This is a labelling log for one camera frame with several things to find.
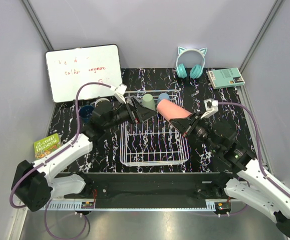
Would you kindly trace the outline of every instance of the white wall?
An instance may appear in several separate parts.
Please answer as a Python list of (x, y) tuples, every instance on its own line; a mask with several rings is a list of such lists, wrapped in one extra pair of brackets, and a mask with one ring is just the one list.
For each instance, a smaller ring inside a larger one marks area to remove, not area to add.
[(290, 0), (243, 72), (275, 176), (290, 187)]
[(33, 142), (44, 137), (54, 107), (46, 51), (21, 1), (0, 0), (0, 240), (14, 214), (16, 166), (34, 160)]
[(29, 2), (56, 50), (114, 43), (123, 68), (172, 68), (178, 46), (208, 47), (207, 67), (239, 67), (275, 0)]

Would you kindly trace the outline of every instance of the book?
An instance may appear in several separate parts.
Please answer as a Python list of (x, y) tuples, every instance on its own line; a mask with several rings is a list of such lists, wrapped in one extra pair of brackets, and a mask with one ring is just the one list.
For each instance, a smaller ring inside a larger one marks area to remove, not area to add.
[(241, 86), (245, 84), (238, 68), (211, 70), (207, 72), (208, 79), (214, 89)]
[(34, 142), (36, 160), (41, 159), (61, 147), (58, 133)]

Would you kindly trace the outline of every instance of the white plastic bracket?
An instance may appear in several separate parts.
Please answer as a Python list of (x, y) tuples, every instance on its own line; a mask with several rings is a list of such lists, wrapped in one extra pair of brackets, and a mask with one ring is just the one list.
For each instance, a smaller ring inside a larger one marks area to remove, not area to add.
[(290, 194), (290, 189), (282, 184), (277, 178), (264, 169), (267, 177), (264, 177), (259, 168), (257, 159), (250, 160), (246, 165), (245, 171), (240, 171), (237, 175), (250, 184), (254, 185), (267, 199), (272, 201), (274, 205), (281, 211), (281, 213), (290, 219), (290, 198), (286, 196), (281, 190), (275, 187), (268, 178), (272, 179), (282, 189)]
[(279, 209), (275, 206), (274, 203), (264, 197), (260, 192), (247, 187), (235, 178), (229, 180), (226, 183), (224, 191), (227, 196), (246, 203), (276, 223), (274, 212), (279, 211)]
[(114, 96), (121, 104), (126, 104), (125, 97), (124, 97), (126, 89), (127, 89), (127, 86), (124, 84), (120, 84), (118, 87), (111, 86), (110, 88), (110, 90), (115, 92)]
[(206, 112), (201, 116), (202, 118), (208, 118), (218, 112), (218, 101), (214, 99), (206, 99), (204, 100)]
[[(48, 156), (33, 162), (34, 167), (41, 163), (45, 164), (44, 166), (37, 169), (37, 171), (40, 173), (45, 173), (45, 178), (47, 179), (49, 186), (58, 173), (60, 173), (73, 161), (89, 153), (93, 149), (93, 143), (90, 142), (88, 137), (83, 133), (79, 134), (76, 142), (73, 142), (73, 140), (74, 137)], [(70, 147), (66, 151), (56, 156), (50, 162), (45, 163), (50, 157), (54, 156), (68, 145), (70, 145)]]
[(63, 197), (67, 194), (78, 194), (84, 189), (85, 185), (83, 178), (77, 174), (55, 178), (50, 184), (53, 188), (50, 199)]

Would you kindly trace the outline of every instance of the teal headphones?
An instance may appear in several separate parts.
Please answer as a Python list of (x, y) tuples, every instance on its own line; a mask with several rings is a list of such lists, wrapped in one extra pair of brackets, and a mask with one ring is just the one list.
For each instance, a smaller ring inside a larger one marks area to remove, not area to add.
[(201, 49), (195, 49), (195, 48), (185, 49), (183, 47), (178, 47), (178, 57), (177, 57), (177, 60), (176, 60), (176, 72), (177, 72), (177, 75), (180, 78), (182, 78), (182, 79), (184, 79), (184, 78), (187, 77), (187, 73), (186, 73), (185, 66), (182, 63), (180, 65), (178, 65), (178, 59), (184, 53), (189, 52), (189, 51), (197, 52), (197, 53), (199, 53), (203, 57), (203, 64), (202, 65), (196, 64), (190, 70), (189, 76), (192, 79), (197, 79), (197, 78), (199, 78), (203, 74), (203, 69), (204, 69), (204, 66), (205, 66), (205, 55), (206, 55), (206, 52), (207, 52), (207, 48), (206, 47), (201, 48)]

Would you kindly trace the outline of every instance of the blue cup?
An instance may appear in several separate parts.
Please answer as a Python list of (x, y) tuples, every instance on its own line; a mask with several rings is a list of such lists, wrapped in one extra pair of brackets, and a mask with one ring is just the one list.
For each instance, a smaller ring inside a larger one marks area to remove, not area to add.
[(89, 118), (91, 117), (94, 109), (95, 108), (91, 105), (86, 105), (79, 109), (79, 117), (84, 123), (87, 123), (89, 121)]
[(160, 101), (162, 101), (163, 99), (166, 99), (168, 101), (170, 101), (170, 98), (169, 98), (169, 95), (166, 94), (166, 93), (161, 93), (159, 96), (158, 96), (158, 100), (157, 100), (157, 105), (160, 103)]

